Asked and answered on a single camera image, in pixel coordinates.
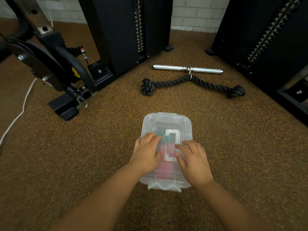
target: forearm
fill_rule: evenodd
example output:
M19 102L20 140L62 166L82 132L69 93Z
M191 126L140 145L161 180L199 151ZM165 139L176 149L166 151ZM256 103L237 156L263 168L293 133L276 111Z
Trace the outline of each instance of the forearm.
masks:
M272 230L268 223L249 212L218 183L210 182L198 190L226 231Z
M113 230L141 175L126 165L60 220L52 230Z

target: person's left hand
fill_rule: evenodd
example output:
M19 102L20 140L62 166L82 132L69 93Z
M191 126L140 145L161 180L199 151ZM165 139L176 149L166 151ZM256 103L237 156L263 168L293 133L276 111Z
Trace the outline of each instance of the person's left hand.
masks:
M134 168L140 171L141 176L157 168L161 152L158 151L155 155L155 150L160 139L161 136L155 136L155 133L152 132L136 140L134 152L129 164L133 164Z

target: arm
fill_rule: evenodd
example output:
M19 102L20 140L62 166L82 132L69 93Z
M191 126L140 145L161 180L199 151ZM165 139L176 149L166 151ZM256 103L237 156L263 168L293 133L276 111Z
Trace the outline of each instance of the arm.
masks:
M51 231L113 230L139 179L157 167L161 153L155 155L155 149L160 139L155 133L137 139L129 163L66 214Z
M186 161L176 154L185 179L196 188L227 231L272 230L256 214L249 212L213 179L204 148L193 140L175 147L182 150Z

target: black curved handle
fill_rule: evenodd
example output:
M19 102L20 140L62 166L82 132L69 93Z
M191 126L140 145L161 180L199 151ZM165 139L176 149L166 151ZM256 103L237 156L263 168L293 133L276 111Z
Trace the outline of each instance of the black curved handle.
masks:
M91 94L97 92L97 89L94 85L93 79L88 74L86 68L81 64L81 62L75 58L72 54L66 51L64 48L56 47L57 53L64 58L80 75L81 79L83 80L84 84L86 85L87 89Z

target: hand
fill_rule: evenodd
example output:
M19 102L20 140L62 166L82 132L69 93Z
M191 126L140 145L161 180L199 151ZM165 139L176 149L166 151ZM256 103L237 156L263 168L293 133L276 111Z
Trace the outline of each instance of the hand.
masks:
M214 179L204 148L193 140L183 141L182 143L189 148L180 144L176 144L175 147L182 150L186 162L180 154L176 153L175 156L187 182L196 189L213 182Z
M155 150L161 136L155 136L155 133L147 133L142 139L139 137L136 140L133 155L129 164L134 164L141 176L152 172L157 168L160 161L161 152L158 151L155 155Z

